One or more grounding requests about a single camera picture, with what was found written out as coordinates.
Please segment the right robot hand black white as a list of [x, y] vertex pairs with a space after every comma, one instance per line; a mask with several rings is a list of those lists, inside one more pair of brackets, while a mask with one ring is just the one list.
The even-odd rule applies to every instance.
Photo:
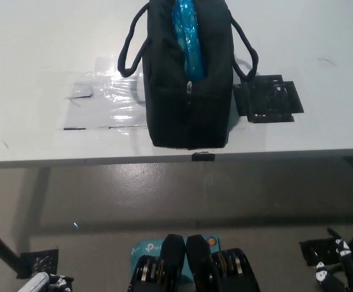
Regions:
[[319, 261], [315, 267], [315, 279], [323, 291], [353, 291], [353, 252], [346, 240], [333, 230], [327, 232], [335, 243], [335, 252], [338, 254], [337, 268], [328, 269]]

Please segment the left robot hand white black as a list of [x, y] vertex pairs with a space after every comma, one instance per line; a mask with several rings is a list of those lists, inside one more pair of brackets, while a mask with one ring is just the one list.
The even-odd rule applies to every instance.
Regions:
[[40, 272], [25, 283], [18, 292], [71, 292], [73, 277]]

